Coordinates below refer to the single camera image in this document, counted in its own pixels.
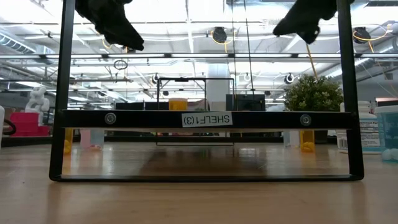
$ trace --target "ductwork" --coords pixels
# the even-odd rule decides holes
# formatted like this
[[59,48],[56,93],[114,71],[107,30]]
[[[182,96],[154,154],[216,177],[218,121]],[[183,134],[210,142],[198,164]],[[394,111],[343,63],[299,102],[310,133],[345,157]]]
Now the ductwork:
[[[398,37],[393,37],[390,40],[387,40],[376,46],[378,50],[375,53],[390,53],[390,54],[398,54]],[[362,54],[371,54],[370,50],[366,52],[362,52]],[[355,70],[356,73],[365,71],[376,64],[376,60],[374,58],[360,58],[355,60]],[[333,68],[328,69],[327,71],[321,73],[321,76],[325,77],[337,77],[342,74],[341,65],[336,65]]]
[[[39,55],[55,54],[54,50],[46,46],[27,43],[26,41],[21,40],[19,37],[15,36],[14,34],[10,34],[4,30],[0,30],[0,45],[9,47],[10,49],[20,52],[21,54],[39,54]],[[38,62],[50,65],[54,63],[54,60],[40,59],[38,60]]]

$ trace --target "white bottle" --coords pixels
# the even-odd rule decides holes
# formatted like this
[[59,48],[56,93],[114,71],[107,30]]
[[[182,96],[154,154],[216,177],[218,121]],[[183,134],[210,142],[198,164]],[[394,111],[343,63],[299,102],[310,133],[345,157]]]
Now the white bottle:
[[[340,111],[344,112],[344,103],[340,104]],[[377,116],[371,114],[371,104],[368,101],[358,102],[359,125],[361,127],[361,143],[363,154],[380,154],[379,127]],[[337,145],[340,152],[347,153],[347,132],[337,130]]]
[[1,138],[2,138],[2,128],[3,128],[3,124],[4,124],[4,114],[6,113],[6,111],[4,110],[4,108],[2,106],[0,106],[0,149],[1,149]]

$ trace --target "potted plant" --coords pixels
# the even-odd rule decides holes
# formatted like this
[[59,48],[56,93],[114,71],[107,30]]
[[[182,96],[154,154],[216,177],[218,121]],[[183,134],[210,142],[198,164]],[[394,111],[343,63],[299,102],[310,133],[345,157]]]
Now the potted plant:
[[[285,90],[285,107],[289,111],[340,111],[344,101],[338,82],[310,75],[302,76]],[[328,131],[315,131],[315,143],[327,143]]]

